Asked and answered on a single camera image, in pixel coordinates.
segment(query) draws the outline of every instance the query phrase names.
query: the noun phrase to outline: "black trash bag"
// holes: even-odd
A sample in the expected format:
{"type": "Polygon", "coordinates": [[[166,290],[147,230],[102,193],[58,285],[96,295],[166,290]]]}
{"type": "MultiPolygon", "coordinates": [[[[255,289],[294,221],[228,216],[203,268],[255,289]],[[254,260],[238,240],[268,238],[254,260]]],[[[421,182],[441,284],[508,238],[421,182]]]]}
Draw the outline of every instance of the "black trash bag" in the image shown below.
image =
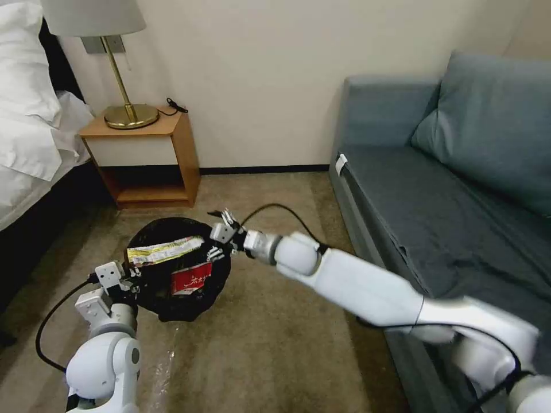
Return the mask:
{"type": "MultiPolygon", "coordinates": [[[[215,246],[210,239],[211,227],[198,221],[171,217],[150,222],[128,244],[128,248],[146,247],[167,243],[188,236],[200,236],[204,243],[200,248],[181,257],[159,264],[140,267],[139,293],[136,304],[156,313],[160,321],[194,321],[208,310],[226,284],[230,274],[230,251],[212,263],[211,275],[204,286],[189,295],[172,295],[172,273],[207,262],[207,253],[215,246]]],[[[129,260],[125,250],[125,261],[129,260]]]]}

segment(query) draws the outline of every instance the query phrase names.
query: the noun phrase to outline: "lamp stem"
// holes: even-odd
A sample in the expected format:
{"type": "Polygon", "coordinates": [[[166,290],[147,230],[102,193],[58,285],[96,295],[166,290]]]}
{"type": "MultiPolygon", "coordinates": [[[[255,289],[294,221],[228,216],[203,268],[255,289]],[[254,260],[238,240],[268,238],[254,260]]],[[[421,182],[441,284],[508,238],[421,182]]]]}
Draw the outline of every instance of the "lamp stem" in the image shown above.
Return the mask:
{"type": "Polygon", "coordinates": [[[113,56],[113,52],[111,50],[111,47],[109,46],[107,38],[105,36],[100,36],[100,39],[102,40],[103,48],[107,52],[107,57],[109,58],[109,62],[111,63],[113,72],[115,72],[115,78],[117,80],[117,83],[119,84],[119,89],[121,89],[122,98],[125,100],[125,109],[126,113],[128,114],[128,118],[132,122],[136,122],[136,111],[134,110],[134,106],[132,106],[132,104],[130,103],[130,99],[128,99],[128,94],[126,93],[124,83],[122,83],[121,73],[119,72],[119,68],[117,67],[115,56],[113,56]]]}

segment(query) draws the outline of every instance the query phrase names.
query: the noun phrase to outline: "wall outlet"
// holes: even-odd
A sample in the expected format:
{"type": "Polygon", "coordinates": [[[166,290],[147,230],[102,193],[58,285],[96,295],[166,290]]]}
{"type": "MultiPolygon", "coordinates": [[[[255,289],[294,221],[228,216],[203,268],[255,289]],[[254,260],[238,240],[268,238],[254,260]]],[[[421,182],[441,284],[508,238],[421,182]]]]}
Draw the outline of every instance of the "wall outlet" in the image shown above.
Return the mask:
{"type": "MultiPolygon", "coordinates": [[[[106,53],[102,40],[99,37],[81,37],[82,44],[88,54],[106,53]]],[[[120,36],[107,36],[107,42],[113,53],[125,53],[125,45],[120,36]]]]}

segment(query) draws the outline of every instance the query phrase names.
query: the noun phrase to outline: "wall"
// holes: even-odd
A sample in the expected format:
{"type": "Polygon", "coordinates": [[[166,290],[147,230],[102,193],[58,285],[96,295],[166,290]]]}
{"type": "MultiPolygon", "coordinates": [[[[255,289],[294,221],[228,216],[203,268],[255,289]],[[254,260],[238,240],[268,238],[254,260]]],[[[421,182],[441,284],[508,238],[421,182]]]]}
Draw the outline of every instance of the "wall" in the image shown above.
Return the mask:
{"type": "Polygon", "coordinates": [[[533,0],[505,55],[520,59],[551,59],[551,2],[533,0]]]}
{"type": "MultiPolygon", "coordinates": [[[[452,49],[501,54],[530,0],[139,0],[117,57],[130,98],[190,109],[203,167],[328,163],[344,78],[434,75],[452,49]]],[[[99,112],[122,101],[104,56],[62,45],[99,112]]]]}

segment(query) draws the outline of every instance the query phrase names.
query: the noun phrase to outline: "table lamp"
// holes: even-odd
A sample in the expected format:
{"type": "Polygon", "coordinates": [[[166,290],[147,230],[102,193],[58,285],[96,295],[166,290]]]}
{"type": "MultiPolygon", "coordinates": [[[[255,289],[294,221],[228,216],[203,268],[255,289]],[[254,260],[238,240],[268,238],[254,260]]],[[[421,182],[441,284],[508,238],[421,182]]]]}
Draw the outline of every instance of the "table lamp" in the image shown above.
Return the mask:
{"type": "Polygon", "coordinates": [[[144,30],[145,21],[135,0],[42,0],[42,7],[52,34],[101,38],[125,100],[124,106],[110,106],[105,111],[104,118],[108,126],[115,129],[135,129],[147,126],[159,118],[156,108],[130,103],[117,62],[106,39],[106,36],[144,30]]]}

